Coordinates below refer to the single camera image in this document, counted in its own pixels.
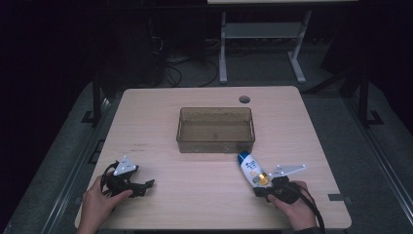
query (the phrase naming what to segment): cable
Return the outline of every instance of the cable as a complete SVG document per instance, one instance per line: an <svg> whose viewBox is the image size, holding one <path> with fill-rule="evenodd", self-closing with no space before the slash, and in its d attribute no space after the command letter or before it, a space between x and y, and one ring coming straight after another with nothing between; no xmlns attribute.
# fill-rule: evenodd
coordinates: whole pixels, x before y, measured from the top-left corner
<svg viewBox="0 0 413 234"><path fill-rule="evenodd" d="M172 88L177 87L179 83L182 81L182 73L178 69L171 66L167 66L166 69L169 73L169 76L167 76L168 83L171 85ZM179 80L177 82L175 82L175 80L173 79L172 73L170 72L171 69L179 74Z"/></svg>
<svg viewBox="0 0 413 234"><path fill-rule="evenodd" d="M284 188L290 189L291 191L294 191L297 193L297 195L304 201L304 203L312 210L314 215L316 216L317 220L319 221L319 229L321 230L321 233L325 234L325 226L324 226L324 220L322 219L321 213L319 212L319 209L316 206L316 202L314 198L311 196L309 191L305 189L304 187L298 185L301 189L307 192L307 194L310 196L311 200L310 201L301 191L295 190L293 187L288 186L287 184L281 184Z"/></svg>
<svg viewBox="0 0 413 234"><path fill-rule="evenodd" d="M218 73L219 73L219 68L218 68L218 66L216 66L215 63L213 63L213 62L210 61L210 60L206 60L206 61L209 62L210 64L212 64L212 65L215 67L215 75L213 76L212 79L210 79L208 82L200 85L199 87L205 87L205 86L209 85L210 83L212 83L212 82L216 79L216 77L218 77Z"/></svg>

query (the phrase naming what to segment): black cable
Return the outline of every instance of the black cable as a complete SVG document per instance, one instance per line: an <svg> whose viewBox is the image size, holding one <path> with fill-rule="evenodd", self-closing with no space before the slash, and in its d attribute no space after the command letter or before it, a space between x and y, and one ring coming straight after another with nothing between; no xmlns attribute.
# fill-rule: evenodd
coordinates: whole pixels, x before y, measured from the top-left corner
<svg viewBox="0 0 413 234"><path fill-rule="evenodd" d="M107 173L109 172L109 169L113 168L116 170L116 167L119 165L119 162L116 161L116 163L113 163L111 165L109 165L109 167L106 168L106 170L104 171L102 178L100 179L100 191L106 196L108 195L108 191L103 192L103 187L106 184L107 181Z"/></svg>
<svg viewBox="0 0 413 234"><path fill-rule="evenodd" d="M314 198L311 196L311 194L309 193L309 191L305 189L304 187L298 185L301 189L307 192L307 194L310 196L312 201L310 201L301 191L295 190L291 186L288 186L288 184L280 184L280 186L283 186L284 188L290 189L291 191L294 191L295 193L297 193L297 195L304 201L304 203L312 210L317 220L319 221L319 229L321 230L321 233L325 234L324 220L322 219L321 213L319 212L319 209L317 208L316 202Z"/></svg>
<svg viewBox="0 0 413 234"><path fill-rule="evenodd" d="M213 63L213 62L210 61L210 60L206 60L206 61L209 62L210 64L212 64L212 65L215 67L215 75L213 76L212 79L210 79L208 82L200 85L199 87L205 87L205 86L209 85L210 83L212 83L212 82L216 79L216 77L218 77L218 73L219 73L219 68L218 68L218 66L216 66L215 63Z"/></svg>
<svg viewBox="0 0 413 234"><path fill-rule="evenodd" d="M177 87L179 85L179 83L182 81L182 73L178 69L176 69L174 67L171 67L171 66L167 66L166 69L169 73L169 76L167 76L168 83L171 85L172 88ZM170 69L176 71L179 74L179 79L178 79L177 82L173 79L173 76L172 76L172 73L170 72Z"/></svg>

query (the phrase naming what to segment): human hand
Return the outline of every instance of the human hand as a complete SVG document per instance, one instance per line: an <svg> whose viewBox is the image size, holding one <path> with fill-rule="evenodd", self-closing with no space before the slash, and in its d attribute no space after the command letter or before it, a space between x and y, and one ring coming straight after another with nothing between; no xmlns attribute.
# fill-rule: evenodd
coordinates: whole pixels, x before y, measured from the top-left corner
<svg viewBox="0 0 413 234"><path fill-rule="evenodd" d="M114 197L106 197L100 191L100 179L101 176L98 176L94 185L83 194L81 220L77 234L94 234L116 205L132 195L132 191L127 190Z"/></svg>
<svg viewBox="0 0 413 234"><path fill-rule="evenodd" d="M299 186L305 188L307 191L307 184L304 181L294 181ZM311 196L304 189L301 192L310 200ZM294 231L303 230L306 228L316 227L316 216L307 204L300 198L293 204L287 204L274 195L268 195L268 200L280 211L282 211L288 218L289 224Z"/></svg>

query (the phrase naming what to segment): bottle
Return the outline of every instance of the bottle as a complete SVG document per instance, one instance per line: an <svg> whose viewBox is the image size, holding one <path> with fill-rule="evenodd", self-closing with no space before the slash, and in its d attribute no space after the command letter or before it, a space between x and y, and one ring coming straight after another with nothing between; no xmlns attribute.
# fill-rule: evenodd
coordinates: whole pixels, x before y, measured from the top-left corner
<svg viewBox="0 0 413 234"><path fill-rule="evenodd" d="M256 160L247 151L238 154L238 162L241 170L252 187L270 186L270 179Z"/></svg>

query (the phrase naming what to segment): plastic container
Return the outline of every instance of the plastic container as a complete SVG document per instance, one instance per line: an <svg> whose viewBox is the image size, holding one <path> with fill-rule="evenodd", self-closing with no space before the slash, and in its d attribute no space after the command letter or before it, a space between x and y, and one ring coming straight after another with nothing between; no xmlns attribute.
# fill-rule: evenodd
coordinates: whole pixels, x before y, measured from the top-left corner
<svg viewBox="0 0 413 234"><path fill-rule="evenodd" d="M176 135L181 153L250 152L255 142L248 107L183 107Z"/></svg>

